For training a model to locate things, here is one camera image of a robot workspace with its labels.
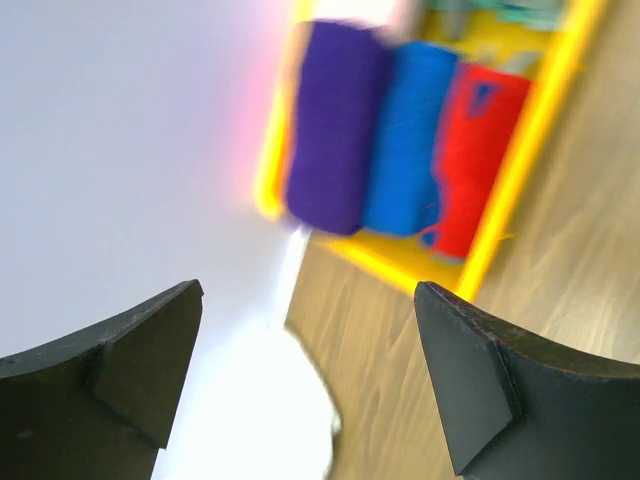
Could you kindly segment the purple towel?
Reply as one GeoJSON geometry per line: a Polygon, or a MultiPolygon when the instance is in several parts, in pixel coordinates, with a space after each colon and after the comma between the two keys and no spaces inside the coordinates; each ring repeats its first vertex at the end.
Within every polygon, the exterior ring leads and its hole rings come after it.
{"type": "Polygon", "coordinates": [[[315,21],[299,73],[286,203],[336,235],[360,227],[394,51],[371,28],[315,21]]]}

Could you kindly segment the white towel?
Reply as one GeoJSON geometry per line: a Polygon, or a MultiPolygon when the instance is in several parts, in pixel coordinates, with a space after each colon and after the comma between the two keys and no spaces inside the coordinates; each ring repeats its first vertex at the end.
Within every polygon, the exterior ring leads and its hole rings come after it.
{"type": "Polygon", "coordinates": [[[289,234],[219,337],[203,332],[155,479],[328,479],[342,418],[299,337],[285,325],[308,244],[289,234]]]}

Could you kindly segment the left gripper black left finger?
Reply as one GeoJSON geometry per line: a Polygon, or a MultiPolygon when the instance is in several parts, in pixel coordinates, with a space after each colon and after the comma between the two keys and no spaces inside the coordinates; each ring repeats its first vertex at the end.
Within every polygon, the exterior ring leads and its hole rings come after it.
{"type": "Polygon", "coordinates": [[[150,478],[168,445],[202,297],[198,281],[184,281],[2,358],[2,478],[150,478]]]}

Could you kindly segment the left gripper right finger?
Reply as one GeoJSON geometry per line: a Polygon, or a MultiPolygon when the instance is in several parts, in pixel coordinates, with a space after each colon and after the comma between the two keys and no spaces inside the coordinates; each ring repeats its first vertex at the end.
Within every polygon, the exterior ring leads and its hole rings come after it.
{"type": "Polygon", "coordinates": [[[454,473],[635,479],[639,368],[551,341],[433,282],[414,305],[454,473]]]}

